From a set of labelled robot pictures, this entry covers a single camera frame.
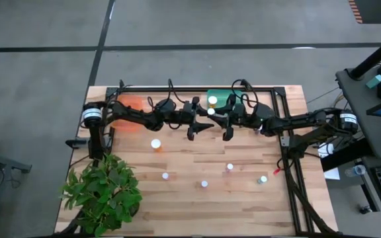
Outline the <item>translucent green plastic bin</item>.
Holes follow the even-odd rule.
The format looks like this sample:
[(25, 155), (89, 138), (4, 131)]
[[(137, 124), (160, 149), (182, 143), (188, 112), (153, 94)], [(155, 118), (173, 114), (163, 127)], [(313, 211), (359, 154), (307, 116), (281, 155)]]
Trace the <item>translucent green plastic bin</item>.
[[(236, 95), (236, 104), (242, 104), (239, 97), (242, 95), (241, 91), (232, 91), (231, 89), (210, 89), (207, 91), (207, 98), (209, 96), (215, 96), (218, 99), (215, 108), (227, 106), (226, 101), (230, 95)], [(227, 112), (231, 109), (230, 106), (227, 106)]]

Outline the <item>translucent orange plastic bin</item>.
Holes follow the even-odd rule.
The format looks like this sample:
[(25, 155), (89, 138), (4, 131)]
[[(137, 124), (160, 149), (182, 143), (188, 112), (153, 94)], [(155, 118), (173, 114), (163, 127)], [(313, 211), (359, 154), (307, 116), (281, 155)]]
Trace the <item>translucent orange plastic bin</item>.
[[(136, 110), (143, 109), (143, 99), (141, 96), (136, 95), (119, 95), (117, 101), (121, 102), (125, 106), (131, 106)], [(119, 132), (137, 132), (142, 128), (142, 125), (135, 122), (129, 122), (127, 120), (116, 120), (111, 126)]]

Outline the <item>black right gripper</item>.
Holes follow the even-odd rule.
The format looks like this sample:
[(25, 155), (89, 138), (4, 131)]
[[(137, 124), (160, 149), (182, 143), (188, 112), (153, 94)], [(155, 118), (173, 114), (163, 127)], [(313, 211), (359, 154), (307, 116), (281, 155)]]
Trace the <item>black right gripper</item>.
[(241, 119), (245, 114), (245, 106), (243, 104), (236, 104), (236, 96), (230, 95), (226, 101), (227, 106), (231, 106), (231, 109), (227, 112), (227, 106), (215, 108), (216, 114), (226, 114), (225, 117), (214, 117), (214, 121), (226, 131), (223, 133), (223, 140), (230, 141), (233, 138), (233, 125), (241, 125)]

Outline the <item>clear plastic water bottle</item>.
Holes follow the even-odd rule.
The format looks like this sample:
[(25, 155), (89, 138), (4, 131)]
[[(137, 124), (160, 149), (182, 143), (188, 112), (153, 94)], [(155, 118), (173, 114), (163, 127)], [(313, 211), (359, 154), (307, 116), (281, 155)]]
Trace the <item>clear plastic water bottle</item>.
[(355, 165), (345, 170), (345, 175), (347, 177), (357, 177), (362, 176), (366, 172), (366, 167), (364, 165)]

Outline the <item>black stand pole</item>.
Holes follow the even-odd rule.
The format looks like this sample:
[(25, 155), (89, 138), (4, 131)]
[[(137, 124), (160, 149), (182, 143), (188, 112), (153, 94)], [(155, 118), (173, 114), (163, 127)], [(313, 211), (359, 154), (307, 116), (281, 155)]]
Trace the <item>black stand pole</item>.
[(364, 61), (349, 72), (349, 77), (355, 81), (360, 81), (360, 78), (372, 69), (375, 65), (381, 62), (381, 47), (369, 55)]

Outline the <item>white paper sheet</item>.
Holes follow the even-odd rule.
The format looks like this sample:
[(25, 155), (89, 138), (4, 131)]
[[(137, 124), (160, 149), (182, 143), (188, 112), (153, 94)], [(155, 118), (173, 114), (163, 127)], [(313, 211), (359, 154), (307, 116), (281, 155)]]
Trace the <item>white paper sheet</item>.
[(324, 177), (329, 180), (340, 180), (340, 174), (339, 174), (339, 168), (335, 167), (333, 169), (330, 169), (328, 171), (325, 171)]

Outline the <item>dark grey operator desk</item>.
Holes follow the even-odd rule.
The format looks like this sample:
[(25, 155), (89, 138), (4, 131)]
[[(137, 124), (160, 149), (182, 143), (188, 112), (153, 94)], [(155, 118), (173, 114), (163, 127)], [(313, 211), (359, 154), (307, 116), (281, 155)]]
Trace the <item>dark grey operator desk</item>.
[(368, 109), (381, 104), (381, 99), (376, 96), (376, 91), (366, 86), (375, 73), (376, 70), (371, 69), (364, 74), (362, 81), (351, 79), (346, 70), (338, 71), (335, 76), (351, 109), (357, 116), (365, 139), (375, 156), (381, 159), (381, 117), (366, 113)]

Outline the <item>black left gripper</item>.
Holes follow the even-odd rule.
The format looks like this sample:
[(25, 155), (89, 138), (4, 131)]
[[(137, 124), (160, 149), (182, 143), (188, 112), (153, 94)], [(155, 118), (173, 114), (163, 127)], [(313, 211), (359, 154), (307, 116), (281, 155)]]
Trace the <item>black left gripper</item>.
[(203, 131), (208, 128), (214, 127), (213, 124), (207, 123), (196, 123), (196, 114), (199, 116), (207, 116), (208, 111), (201, 106), (198, 106), (200, 102), (199, 97), (193, 97), (191, 101), (186, 100), (182, 109), (182, 120), (183, 124), (189, 126), (187, 130), (188, 140), (193, 140), (194, 135), (197, 134), (197, 131)]

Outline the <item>small teal box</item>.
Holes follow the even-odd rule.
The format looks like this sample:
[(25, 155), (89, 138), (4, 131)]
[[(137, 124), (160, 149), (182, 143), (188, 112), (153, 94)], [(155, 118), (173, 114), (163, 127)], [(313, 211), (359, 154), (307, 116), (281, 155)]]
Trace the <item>small teal box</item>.
[(370, 80), (366, 83), (366, 86), (367, 86), (369, 89), (373, 89), (373, 88), (377, 87), (379, 84), (381, 84), (381, 75), (380, 75), (380, 74), (375, 75), (372, 79), (370, 79)]

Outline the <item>green leafy potted plant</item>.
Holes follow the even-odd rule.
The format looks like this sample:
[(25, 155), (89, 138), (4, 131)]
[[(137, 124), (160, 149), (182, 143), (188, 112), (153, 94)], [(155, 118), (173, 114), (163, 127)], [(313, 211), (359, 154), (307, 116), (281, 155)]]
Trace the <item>green leafy potted plant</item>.
[(73, 224), (100, 237), (130, 223), (140, 209), (142, 193), (133, 167), (114, 154), (90, 162), (77, 172), (71, 167), (62, 186), (64, 208), (79, 208)]

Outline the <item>black mat with striped edges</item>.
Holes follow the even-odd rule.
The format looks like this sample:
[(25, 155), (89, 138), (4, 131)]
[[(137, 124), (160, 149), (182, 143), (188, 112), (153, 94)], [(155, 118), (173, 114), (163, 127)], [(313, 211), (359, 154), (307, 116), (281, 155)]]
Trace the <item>black mat with striped edges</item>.
[(381, 0), (347, 0), (359, 24), (381, 24)]

